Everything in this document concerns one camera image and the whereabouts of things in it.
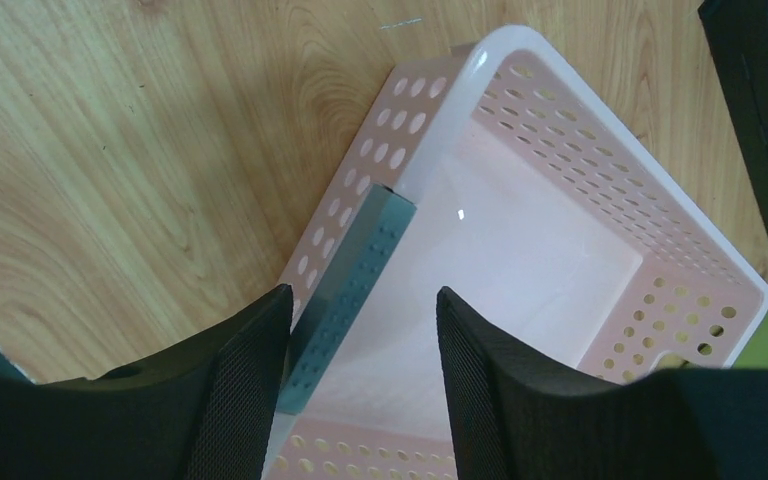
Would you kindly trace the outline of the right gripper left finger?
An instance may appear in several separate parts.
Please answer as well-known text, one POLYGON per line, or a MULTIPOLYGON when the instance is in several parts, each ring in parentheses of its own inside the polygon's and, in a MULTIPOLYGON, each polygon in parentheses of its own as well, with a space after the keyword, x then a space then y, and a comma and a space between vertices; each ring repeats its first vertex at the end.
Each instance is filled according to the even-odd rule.
POLYGON ((94 379, 0 376, 0 479, 257 479, 290 336, 280 285, 94 379))

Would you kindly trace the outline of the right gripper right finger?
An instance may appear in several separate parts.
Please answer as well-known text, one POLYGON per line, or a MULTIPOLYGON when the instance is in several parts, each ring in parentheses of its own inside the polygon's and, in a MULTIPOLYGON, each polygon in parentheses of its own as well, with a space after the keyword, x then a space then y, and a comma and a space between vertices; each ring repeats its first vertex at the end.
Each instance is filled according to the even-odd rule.
POLYGON ((768 479, 768 369, 667 369, 617 385, 436 297, 461 479, 768 479))

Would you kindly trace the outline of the pink perforated basket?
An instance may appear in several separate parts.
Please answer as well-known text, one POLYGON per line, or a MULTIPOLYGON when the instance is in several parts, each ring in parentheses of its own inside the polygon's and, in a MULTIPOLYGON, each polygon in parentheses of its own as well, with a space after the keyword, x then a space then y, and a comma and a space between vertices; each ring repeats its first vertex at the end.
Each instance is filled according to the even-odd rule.
POLYGON ((395 66, 291 254, 267 479, 456 479, 436 296, 628 383, 739 356, 768 285, 536 31, 395 66))

